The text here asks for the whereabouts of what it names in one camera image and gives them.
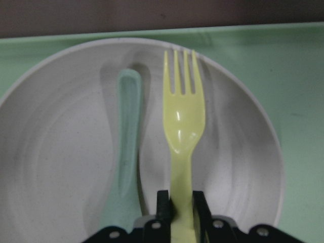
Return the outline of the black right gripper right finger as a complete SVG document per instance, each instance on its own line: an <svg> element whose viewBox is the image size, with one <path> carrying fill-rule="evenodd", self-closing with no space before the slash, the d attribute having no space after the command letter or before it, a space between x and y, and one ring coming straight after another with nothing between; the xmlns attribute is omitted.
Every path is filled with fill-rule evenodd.
<svg viewBox="0 0 324 243"><path fill-rule="evenodd" d="M198 242L301 242L301 240L267 224L253 226L247 233L227 216L212 215L202 191L193 192L198 220Z"/></svg>

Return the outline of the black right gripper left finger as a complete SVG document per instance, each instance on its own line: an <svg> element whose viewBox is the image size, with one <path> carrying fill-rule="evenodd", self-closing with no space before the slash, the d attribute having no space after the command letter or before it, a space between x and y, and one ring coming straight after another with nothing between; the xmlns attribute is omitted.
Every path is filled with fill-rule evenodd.
<svg viewBox="0 0 324 243"><path fill-rule="evenodd" d="M131 232L119 226L106 226L84 242L171 242L173 206L167 190L156 196L156 214L145 215L134 222Z"/></svg>

